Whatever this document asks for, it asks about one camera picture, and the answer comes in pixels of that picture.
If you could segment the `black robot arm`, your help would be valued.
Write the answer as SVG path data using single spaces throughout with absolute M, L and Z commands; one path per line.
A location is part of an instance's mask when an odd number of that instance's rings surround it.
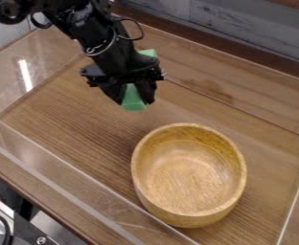
M 122 25 L 128 19 L 113 15 L 110 4 L 112 0 L 0 0 L 0 23 L 14 25 L 41 13 L 47 22 L 33 25 L 56 27 L 93 60 L 80 69 L 88 84 L 118 104 L 132 86 L 140 102 L 150 104 L 164 79 L 160 60 L 136 50 L 140 38 L 129 35 Z

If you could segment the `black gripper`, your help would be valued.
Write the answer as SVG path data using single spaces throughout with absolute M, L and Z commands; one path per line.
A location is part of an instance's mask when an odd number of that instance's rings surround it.
M 84 54 L 93 60 L 80 75 L 117 104 L 122 103 L 128 83 L 134 84 L 141 100 L 152 104 L 156 81 L 164 79 L 159 59 L 134 49 L 134 42 L 141 38 L 130 38 L 126 33 L 89 33 L 78 39 Z

